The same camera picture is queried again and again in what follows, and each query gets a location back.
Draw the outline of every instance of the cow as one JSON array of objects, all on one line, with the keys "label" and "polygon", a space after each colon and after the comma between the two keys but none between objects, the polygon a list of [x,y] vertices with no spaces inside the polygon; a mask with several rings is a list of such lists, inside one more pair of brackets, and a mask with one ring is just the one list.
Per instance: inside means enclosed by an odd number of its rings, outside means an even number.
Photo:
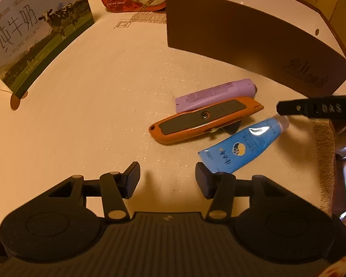
[{"label": "cow", "polygon": [[48,23],[52,30],[58,32],[65,39],[64,29],[69,25],[73,25],[73,30],[76,29],[77,17],[75,14],[75,9],[72,3],[58,9],[55,13],[52,13],[53,9],[45,11],[39,20],[44,20]]}]

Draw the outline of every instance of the white tabletop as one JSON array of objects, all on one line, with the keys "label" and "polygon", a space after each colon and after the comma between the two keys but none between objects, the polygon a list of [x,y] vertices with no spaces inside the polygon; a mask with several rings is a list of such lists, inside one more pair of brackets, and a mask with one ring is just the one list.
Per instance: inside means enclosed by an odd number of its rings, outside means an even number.
[{"label": "white tabletop", "polygon": [[[228,137],[224,132],[164,146],[148,127],[175,113],[174,99],[225,82],[251,78],[265,106],[241,127],[276,112],[279,100],[303,96],[266,77],[167,46],[166,25],[132,23],[133,13],[109,13],[89,0],[95,24],[72,42],[28,90],[17,111],[0,91],[0,223],[15,208],[71,175],[96,179],[124,171],[132,161],[141,178],[128,210],[206,212],[194,168],[197,152]],[[0,81],[0,88],[5,88]],[[346,82],[336,94],[346,94]],[[262,174],[320,205],[316,147],[310,120],[291,125],[263,154],[234,173]],[[247,207],[236,198],[233,214]],[[100,198],[88,207],[102,215]]]}]

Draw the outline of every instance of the ribbed black surface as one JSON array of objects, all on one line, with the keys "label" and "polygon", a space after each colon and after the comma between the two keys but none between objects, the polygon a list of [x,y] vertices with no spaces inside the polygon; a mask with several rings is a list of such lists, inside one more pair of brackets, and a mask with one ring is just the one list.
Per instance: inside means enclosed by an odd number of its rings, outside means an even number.
[{"label": "ribbed black surface", "polygon": [[87,252],[51,264],[11,258],[0,277],[315,277],[323,260],[300,265],[268,262],[240,246],[224,225],[206,223],[198,213],[137,213],[110,225]]}]

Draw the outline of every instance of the blue cosmetic tube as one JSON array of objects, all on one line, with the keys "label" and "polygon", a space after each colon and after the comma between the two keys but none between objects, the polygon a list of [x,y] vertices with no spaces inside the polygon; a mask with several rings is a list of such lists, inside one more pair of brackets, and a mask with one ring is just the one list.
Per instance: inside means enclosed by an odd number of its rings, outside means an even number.
[{"label": "blue cosmetic tube", "polygon": [[286,116],[275,115],[235,133],[198,154],[213,173],[233,173],[258,157],[289,126]]}]

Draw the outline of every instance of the brown box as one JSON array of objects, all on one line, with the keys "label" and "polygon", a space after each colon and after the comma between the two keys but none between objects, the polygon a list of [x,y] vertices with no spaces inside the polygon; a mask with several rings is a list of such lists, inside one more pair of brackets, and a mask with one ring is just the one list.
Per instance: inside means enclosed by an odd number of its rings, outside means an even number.
[{"label": "brown box", "polygon": [[346,49],[302,0],[167,0],[168,45],[264,75],[308,97],[346,80]]}]

